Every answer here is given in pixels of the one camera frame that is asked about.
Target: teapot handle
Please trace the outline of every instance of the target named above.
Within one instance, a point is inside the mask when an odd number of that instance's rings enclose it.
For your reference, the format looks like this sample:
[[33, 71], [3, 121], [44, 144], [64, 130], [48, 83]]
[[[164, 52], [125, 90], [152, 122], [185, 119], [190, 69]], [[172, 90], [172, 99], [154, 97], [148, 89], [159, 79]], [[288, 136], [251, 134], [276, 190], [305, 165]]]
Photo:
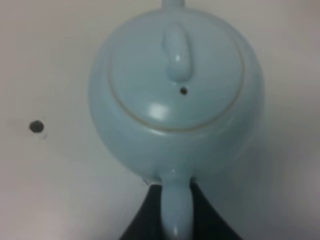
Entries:
[[161, 223], [165, 239], [192, 240], [194, 209], [190, 178], [171, 172], [161, 179]]

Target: light blue teapot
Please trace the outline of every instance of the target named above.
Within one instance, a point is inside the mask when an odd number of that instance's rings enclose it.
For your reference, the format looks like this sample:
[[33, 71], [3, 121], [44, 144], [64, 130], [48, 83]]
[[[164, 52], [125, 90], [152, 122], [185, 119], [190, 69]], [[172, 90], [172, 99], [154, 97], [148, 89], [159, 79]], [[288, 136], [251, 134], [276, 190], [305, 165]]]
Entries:
[[263, 75], [244, 37], [225, 21], [162, 0], [102, 46], [89, 83], [97, 132], [123, 165], [162, 184], [170, 240], [190, 240], [190, 181], [230, 164], [253, 136]]

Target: teapot body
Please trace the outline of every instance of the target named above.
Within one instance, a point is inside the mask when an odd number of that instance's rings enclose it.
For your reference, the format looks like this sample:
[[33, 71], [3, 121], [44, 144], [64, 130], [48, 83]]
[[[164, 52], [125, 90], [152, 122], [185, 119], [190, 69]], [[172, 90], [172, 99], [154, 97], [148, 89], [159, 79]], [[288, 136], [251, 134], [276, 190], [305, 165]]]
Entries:
[[[140, 16], [139, 21], [151, 15], [163, 15], [160, 11]], [[161, 174], [170, 170], [197, 179], [220, 171], [248, 145], [262, 114], [263, 75], [250, 44], [228, 23], [210, 14], [188, 9], [174, 11], [174, 14], [168, 11], [164, 17], [168, 21], [176, 21], [188, 18], [190, 13], [219, 25], [240, 51], [243, 70], [241, 88], [233, 103], [219, 117], [188, 129], [171, 129], [147, 124], [123, 107], [108, 81], [110, 73], [106, 66], [112, 59], [112, 50], [121, 41], [122, 29], [130, 27], [128, 24], [134, 25], [135, 20], [126, 23], [108, 38], [99, 50], [90, 76], [89, 106], [100, 138], [118, 161], [151, 181], [160, 181]], [[139, 56], [132, 57], [139, 61]], [[191, 111], [200, 110], [194, 111], [194, 114], [201, 113], [202, 107], [201, 102], [186, 106]]]

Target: white table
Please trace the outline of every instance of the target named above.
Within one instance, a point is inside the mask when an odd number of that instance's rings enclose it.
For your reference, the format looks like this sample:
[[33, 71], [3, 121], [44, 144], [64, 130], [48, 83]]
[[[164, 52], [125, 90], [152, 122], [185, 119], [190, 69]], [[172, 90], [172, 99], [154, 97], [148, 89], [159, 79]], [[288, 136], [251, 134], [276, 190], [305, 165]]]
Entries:
[[[0, 2], [0, 239], [117, 239], [148, 186], [106, 154], [86, 87], [98, 47], [159, 0]], [[252, 43], [260, 141], [200, 185], [247, 240], [320, 239], [320, 1], [191, 0]], [[41, 120], [45, 130], [28, 129]]]

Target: teapot lid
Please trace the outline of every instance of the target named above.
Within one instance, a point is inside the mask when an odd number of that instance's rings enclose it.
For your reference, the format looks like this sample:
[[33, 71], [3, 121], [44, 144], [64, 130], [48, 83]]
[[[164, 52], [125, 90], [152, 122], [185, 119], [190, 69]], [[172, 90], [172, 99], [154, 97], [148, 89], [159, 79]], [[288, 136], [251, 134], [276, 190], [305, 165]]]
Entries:
[[163, 0], [162, 9], [115, 33], [107, 63], [114, 98], [152, 128], [184, 131], [210, 124], [237, 101], [244, 60], [228, 25]]

